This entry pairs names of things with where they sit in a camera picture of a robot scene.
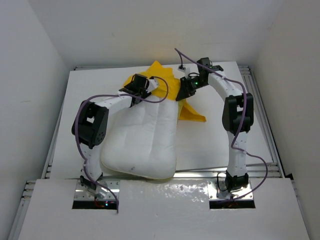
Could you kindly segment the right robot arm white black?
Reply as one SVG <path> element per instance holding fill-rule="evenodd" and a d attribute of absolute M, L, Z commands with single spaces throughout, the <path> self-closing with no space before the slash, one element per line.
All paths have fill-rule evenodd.
<path fill-rule="evenodd" d="M 223 75 L 223 68 L 213 66 L 209 58 L 201 58 L 196 63 L 198 72 L 191 72 L 182 63 L 178 70 L 184 73 L 180 78 L 180 88 L 176 101 L 195 95 L 200 88 L 210 86 L 224 100 L 222 126 L 228 135 L 229 160 L 224 180 L 227 192 L 245 188 L 249 183 L 246 167 L 246 144 L 248 133 L 254 123 L 254 98 L 247 93 L 244 85 Z"/>

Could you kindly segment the yellow pillowcase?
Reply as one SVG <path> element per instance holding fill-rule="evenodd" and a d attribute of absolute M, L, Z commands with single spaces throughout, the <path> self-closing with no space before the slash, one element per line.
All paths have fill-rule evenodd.
<path fill-rule="evenodd" d="M 176 123 L 178 120 L 206 122 L 204 115 L 199 114 L 186 99 L 176 101 L 176 97 L 180 90 L 180 80 L 174 76 L 171 67 L 162 66 L 157 60 L 148 67 L 147 70 L 139 73 L 140 75 L 150 77 L 158 77 L 159 87 L 152 91 L 153 97 L 166 99 L 159 103 L 158 113 L 162 118 L 166 118 Z"/>

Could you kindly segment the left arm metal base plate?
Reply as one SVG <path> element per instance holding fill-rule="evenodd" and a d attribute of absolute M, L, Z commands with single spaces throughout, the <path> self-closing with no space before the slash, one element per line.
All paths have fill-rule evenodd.
<path fill-rule="evenodd" d="M 117 210 L 114 195 L 105 187 L 97 186 L 93 190 L 77 181 L 72 209 L 74 210 Z"/>

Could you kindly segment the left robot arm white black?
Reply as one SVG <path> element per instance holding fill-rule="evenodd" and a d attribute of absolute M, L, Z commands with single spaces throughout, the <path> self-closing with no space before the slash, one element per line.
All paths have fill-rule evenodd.
<path fill-rule="evenodd" d="M 130 82 L 116 94 L 92 96 L 81 103 L 71 133 L 83 158 L 80 176 L 82 185 L 95 191 L 99 185 L 97 180 L 103 175 L 98 151 L 107 134 L 109 117 L 144 101 L 158 87 L 159 82 L 154 77 L 134 74 Z"/>

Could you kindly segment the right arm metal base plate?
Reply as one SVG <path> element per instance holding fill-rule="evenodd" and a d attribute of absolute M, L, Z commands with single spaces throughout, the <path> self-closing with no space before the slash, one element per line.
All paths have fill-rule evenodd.
<path fill-rule="evenodd" d="M 224 180 L 217 181 L 215 178 L 207 182 L 207 193 L 211 210 L 254 209 L 256 207 L 250 182 L 246 187 L 229 192 Z"/>

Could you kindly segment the white pillow with yellow edge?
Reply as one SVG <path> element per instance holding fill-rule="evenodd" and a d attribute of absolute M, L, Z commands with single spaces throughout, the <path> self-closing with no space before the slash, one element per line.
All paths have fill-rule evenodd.
<path fill-rule="evenodd" d="M 153 180 L 173 177 L 179 104 L 158 101 L 150 96 L 116 113 L 100 154 L 105 168 Z"/>

